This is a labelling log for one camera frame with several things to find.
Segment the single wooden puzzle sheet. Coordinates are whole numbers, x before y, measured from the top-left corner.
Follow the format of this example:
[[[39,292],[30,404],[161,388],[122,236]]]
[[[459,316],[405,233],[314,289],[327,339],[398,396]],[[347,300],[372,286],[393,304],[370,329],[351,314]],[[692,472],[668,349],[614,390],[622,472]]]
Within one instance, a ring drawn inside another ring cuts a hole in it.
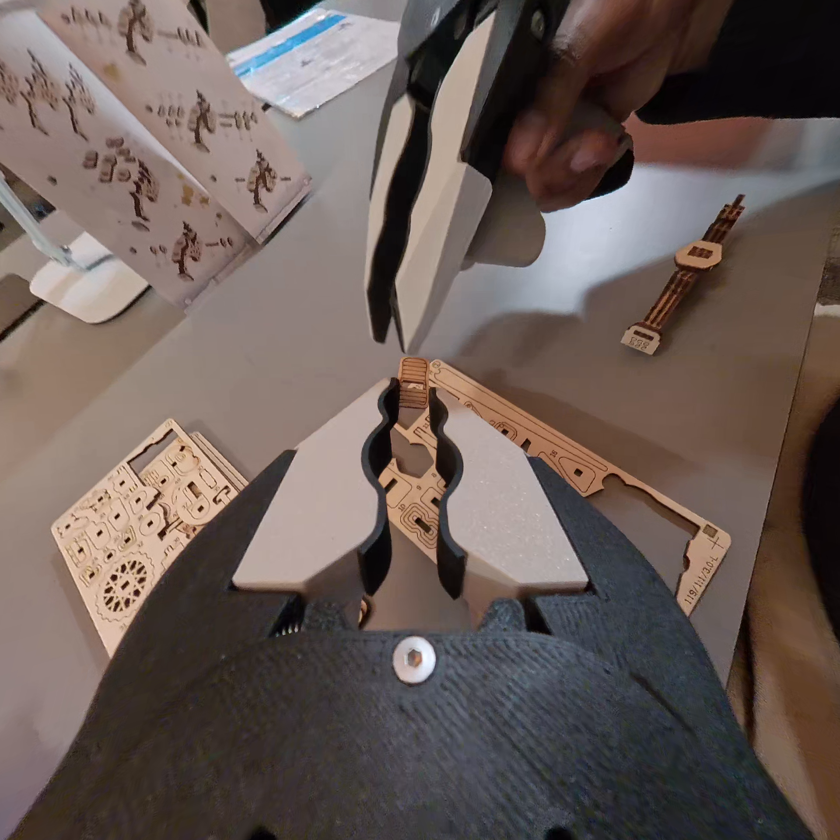
[[[563,435],[485,385],[442,360],[429,362],[429,391],[447,391],[484,419],[526,455],[545,462],[582,497],[621,497],[598,503],[616,524],[628,524],[630,512],[650,510],[643,524],[631,527],[631,536],[650,530],[654,517],[683,531],[686,544],[681,560],[667,564],[675,576],[675,599],[692,617],[702,596],[731,547],[730,535],[711,521],[668,498],[606,458]],[[445,490],[435,466],[436,442],[429,425],[428,406],[421,411],[402,409],[407,425],[392,430],[394,456],[381,476],[391,525],[417,549],[436,561],[438,503]]]

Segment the wooden model assembly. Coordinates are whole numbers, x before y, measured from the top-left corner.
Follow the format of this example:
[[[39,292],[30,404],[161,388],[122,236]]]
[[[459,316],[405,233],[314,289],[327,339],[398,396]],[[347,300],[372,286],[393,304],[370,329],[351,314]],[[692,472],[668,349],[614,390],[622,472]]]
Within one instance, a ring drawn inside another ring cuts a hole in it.
[[[725,204],[701,238],[675,253],[674,272],[646,316],[625,330],[622,345],[646,355],[655,354],[668,321],[697,280],[721,263],[722,245],[744,211],[744,198],[739,194]]]

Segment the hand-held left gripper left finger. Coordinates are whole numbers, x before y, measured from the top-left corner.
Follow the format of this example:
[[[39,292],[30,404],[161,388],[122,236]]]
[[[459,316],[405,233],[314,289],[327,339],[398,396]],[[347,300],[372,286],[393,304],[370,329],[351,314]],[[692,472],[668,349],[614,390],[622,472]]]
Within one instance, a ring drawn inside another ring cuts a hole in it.
[[[381,475],[392,461],[400,383],[384,379],[295,449],[236,573],[240,590],[372,596],[390,569]]]

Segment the white booklet stand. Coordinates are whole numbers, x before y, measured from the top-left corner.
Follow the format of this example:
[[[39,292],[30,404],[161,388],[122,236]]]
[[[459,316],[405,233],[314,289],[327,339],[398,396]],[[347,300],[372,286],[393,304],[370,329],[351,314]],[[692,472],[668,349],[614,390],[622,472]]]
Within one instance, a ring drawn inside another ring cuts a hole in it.
[[[64,212],[2,171],[2,280],[87,324],[109,322],[150,288]]]

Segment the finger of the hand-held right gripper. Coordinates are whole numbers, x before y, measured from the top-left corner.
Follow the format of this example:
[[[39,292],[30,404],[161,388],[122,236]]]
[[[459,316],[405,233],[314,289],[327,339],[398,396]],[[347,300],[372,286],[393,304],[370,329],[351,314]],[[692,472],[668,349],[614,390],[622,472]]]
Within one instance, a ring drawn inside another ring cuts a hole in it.
[[[429,267],[426,219],[413,210],[428,160],[428,109],[404,90],[384,110],[374,169],[364,262],[371,336],[383,343],[391,325],[400,344],[418,344]]]
[[[456,150],[466,132],[461,95],[476,82],[480,59],[490,36],[490,23],[469,35],[435,96],[429,132],[428,160],[413,219],[426,219],[429,267],[427,298],[418,344],[400,344],[417,352],[458,273],[475,263],[525,267],[540,256],[545,223],[527,187],[501,167],[494,182],[463,162]],[[396,94],[396,66],[391,105]]]

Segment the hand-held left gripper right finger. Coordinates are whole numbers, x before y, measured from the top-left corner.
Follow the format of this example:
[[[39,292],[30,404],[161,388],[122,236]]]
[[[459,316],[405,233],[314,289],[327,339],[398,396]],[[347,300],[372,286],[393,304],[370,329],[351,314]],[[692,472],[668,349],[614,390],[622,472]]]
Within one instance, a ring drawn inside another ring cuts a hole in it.
[[[457,398],[429,393],[437,573],[453,599],[583,592],[589,576],[525,452]]]

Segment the printed instruction booklet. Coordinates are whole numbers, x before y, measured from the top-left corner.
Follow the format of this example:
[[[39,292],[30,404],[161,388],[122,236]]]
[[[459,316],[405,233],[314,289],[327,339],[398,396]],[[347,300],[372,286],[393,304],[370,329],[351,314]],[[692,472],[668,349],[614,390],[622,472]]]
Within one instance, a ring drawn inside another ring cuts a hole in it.
[[[187,2],[2,2],[2,163],[179,309],[311,177]]]

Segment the stack of wooden puzzle sheets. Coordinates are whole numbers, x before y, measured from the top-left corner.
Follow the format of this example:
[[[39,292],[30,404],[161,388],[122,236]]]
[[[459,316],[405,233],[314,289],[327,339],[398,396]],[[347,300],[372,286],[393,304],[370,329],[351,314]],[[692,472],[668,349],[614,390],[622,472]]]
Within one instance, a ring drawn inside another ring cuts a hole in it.
[[[112,657],[142,603],[247,479],[200,433],[169,418],[51,526]]]

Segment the grey desk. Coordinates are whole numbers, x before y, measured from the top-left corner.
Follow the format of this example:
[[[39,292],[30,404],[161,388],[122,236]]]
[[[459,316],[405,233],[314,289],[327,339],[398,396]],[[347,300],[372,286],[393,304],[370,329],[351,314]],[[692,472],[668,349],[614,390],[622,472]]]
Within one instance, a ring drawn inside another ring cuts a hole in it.
[[[50,526],[168,417],[250,478],[380,378],[361,292],[380,70],[301,121],[271,109],[314,189],[190,313],[151,294],[103,328],[41,309],[3,342],[2,689],[87,702],[104,654]],[[695,612],[728,671],[838,209],[838,121],[632,120],[630,182],[549,215],[538,261],[455,281],[421,354],[449,362],[727,530]],[[653,355],[621,344],[744,194],[722,261]]]

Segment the ribbed wooden part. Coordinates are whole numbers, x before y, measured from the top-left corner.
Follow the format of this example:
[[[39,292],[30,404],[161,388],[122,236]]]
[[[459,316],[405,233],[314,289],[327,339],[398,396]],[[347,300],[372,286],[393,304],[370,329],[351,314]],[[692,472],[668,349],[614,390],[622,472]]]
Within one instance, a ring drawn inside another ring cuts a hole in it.
[[[425,358],[404,356],[400,360],[399,406],[401,409],[424,410],[428,406],[429,362]]]

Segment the person's right hand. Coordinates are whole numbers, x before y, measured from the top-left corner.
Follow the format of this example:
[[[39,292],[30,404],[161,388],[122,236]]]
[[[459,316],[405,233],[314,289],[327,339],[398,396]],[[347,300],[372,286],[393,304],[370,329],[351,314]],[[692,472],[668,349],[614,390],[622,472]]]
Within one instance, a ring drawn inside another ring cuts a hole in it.
[[[571,2],[532,104],[508,135],[504,163],[545,213],[593,194],[623,140],[570,124],[579,100],[624,123],[667,76],[701,67],[731,1]]]

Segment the white paper blue stripe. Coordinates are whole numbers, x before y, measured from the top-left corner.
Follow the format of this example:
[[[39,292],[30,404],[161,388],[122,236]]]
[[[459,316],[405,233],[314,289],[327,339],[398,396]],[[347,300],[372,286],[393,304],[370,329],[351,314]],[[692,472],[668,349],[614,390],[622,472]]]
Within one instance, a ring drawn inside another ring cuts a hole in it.
[[[227,54],[260,101],[302,119],[391,64],[398,22],[315,7]]]

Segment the person's right forearm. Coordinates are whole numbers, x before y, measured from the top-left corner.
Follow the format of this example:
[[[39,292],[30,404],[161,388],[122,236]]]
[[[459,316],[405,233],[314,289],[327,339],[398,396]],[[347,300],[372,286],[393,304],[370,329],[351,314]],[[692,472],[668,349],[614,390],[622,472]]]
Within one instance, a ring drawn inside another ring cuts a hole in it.
[[[734,2],[706,64],[667,77],[637,116],[838,119],[839,2]]]

